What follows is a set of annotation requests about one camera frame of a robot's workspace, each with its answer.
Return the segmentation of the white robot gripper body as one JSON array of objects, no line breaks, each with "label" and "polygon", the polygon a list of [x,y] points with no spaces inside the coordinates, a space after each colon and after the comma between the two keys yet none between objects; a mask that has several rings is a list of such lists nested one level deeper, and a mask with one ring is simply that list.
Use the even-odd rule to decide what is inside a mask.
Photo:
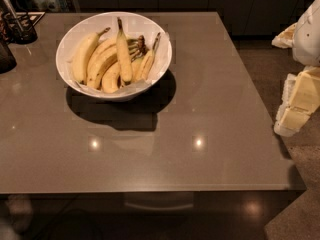
[{"label": "white robot gripper body", "polygon": [[305,66],[320,66],[320,0],[314,0],[299,18],[292,53]]}]

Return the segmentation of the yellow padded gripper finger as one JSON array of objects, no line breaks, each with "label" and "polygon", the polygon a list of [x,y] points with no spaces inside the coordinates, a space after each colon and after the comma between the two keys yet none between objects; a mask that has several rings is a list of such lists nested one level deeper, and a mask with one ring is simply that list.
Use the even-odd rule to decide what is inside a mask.
[{"label": "yellow padded gripper finger", "polygon": [[284,82],[282,104],[276,114],[274,132],[291,137],[298,133],[320,107],[320,67],[306,66]]},{"label": "yellow padded gripper finger", "polygon": [[296,29],[296,23],[291,24],[280,34],[274,37],[271,44],[275,47],[287,49],[293,46],[293,36]]}]

